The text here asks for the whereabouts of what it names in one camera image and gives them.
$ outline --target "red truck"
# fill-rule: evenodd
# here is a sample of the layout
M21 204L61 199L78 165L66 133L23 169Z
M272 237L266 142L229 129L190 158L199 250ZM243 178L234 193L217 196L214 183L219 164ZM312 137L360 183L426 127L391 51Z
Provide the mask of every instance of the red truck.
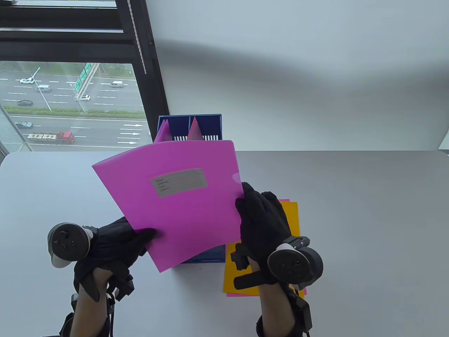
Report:
M71 131L58 133L33 132L28 135L28 139L34 142L72 144L75 141L75 136Z

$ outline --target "gloved hand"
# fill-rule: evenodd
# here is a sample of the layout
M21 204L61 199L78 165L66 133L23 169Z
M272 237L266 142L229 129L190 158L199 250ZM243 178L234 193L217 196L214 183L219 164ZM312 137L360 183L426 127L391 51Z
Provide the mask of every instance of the gloved hand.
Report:
M110 270L118 280L129 276L129 267L146 252L145 246L156 236L155 229L144 229L138 233L133 230L125 217L99 229L92 230L89 253L75 264L74 287L81 284L87 294L99 301L100 294L92 275L95 268Z
M235 206L242 218L240 235L242 244L249 250L248 257L256 261L264 274L268 270L268 256L291 236L287 216L272 192L260 194L247 182L242 183L244 199L237 199Z

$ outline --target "road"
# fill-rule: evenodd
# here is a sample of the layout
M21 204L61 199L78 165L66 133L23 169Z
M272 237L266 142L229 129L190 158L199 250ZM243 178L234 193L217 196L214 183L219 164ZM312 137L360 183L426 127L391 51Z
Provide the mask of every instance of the road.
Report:
M58 133L71 131L73 144L38 144L35 151L126 151L152 142L146 120L95 119L11 115L16 121L33 123L31 129L19 129L25 138L32 132Z
M77 76L67 75L35 75L36 83L21 84L20 79L32 74L22 72L0 71L0 99L4 106L14 106L18 101L29 99L33 106L47 108L47 100L50 108L75 108L85 111L143 111L142 100L135 80L120 79L125 86L123 88L111 88L112 78L94 77L86 89L85 94L91 97L90 101L76 102L73 99L75 92L71 88L78 79ZM47 84L52 91L40 93L36 91L36 84Z

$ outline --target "desk surface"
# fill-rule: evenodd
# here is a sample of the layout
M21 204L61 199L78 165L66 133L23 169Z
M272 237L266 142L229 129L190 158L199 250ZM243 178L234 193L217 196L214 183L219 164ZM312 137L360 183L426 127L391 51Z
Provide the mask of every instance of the desk surface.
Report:
M73 271L51 267L46 235L59 222L102 226L121 216L91 168L112 154L13 153L2 163L1 336L59 331ZM256 189L299 203L301 231L323 258L307 296L312 336L447 334L444 153L241 152L238 161ZM149 256L138 260L115 335L255 336L258 299L226 298L223 271L182 265L159 274Z

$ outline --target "orange folder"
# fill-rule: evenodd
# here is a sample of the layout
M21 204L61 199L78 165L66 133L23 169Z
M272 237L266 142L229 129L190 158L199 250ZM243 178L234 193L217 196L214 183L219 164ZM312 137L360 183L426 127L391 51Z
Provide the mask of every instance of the orange folder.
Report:
M291 234L293 236L301 236L299 227L298 203L281 201L281 205L284 208L285 214L287 215ZM234 287L234 278L236 278L237 276L249 274L252 271L251 267L248 267L247 269L242 271L237 270L235 263L231 261L232 252L235 252L235 244L226 245L223 292L236 295L259 296L259 289L257 287L242 290L237 290ZM301 290L299 292L299 295L304 299L304 290Z

